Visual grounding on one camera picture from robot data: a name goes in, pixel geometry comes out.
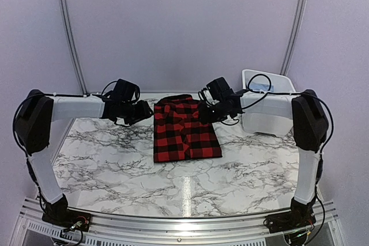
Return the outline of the red black plaid shirt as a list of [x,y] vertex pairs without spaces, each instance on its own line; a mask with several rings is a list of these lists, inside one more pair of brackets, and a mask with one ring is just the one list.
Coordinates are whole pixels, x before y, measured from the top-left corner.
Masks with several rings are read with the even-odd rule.
[[153,161],[222,158],[213,125],[199,120],[202,102],[189,94],[160,99],[154,105]]

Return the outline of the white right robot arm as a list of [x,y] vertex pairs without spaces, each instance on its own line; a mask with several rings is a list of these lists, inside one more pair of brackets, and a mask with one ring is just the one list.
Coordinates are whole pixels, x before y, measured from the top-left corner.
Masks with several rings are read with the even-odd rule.
[[323,168],[323,150],[333,135],[334,122],[326,103],[313,90],[278,92],[266,74],[267,84],[258,90],[246,85],[234,91],[224,77],[208,83],[198,94],[199,121],[203,124],[222,122],[241,114],[258,113],[287,118],[299,151],[298,183],[293,202],[308,205],[315,201]]

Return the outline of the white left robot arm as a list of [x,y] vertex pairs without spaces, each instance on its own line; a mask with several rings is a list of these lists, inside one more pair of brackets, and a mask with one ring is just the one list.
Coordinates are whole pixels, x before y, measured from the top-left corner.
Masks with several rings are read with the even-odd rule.
[[50,161],[51,125],[64,119],[96,118],[130,127],[153,116],[147,101],[141,100],[138,85],[118,79],[113,90],[101,94],[49,94],[38,89],[29,92],[16,109],[12,132],[16,144],[25,153],[30,176],[41,198],[55,204],[63,198]]

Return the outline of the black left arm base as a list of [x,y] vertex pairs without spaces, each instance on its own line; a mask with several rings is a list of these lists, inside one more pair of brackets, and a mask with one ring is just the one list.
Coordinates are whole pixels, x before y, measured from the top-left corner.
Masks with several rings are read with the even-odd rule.
[[39,203],[43,211],[42,220],[44,222],[64,227],[67,231],[79,229],[87,232],[89,230],[92,215],[69,209],[65,195],[54,204],[48,203],[43,197]]

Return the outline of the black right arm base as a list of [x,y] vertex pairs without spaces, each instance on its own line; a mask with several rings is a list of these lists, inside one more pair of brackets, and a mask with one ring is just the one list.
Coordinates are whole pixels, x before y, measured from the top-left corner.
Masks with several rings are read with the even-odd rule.
[[305,226],[313,226],[316,223],[313,205],[317,197],[302,204],[292,198],[291,210],[283,213],[275,213],[267,215],[263,224],[269,229],[270,233],[284,232]]

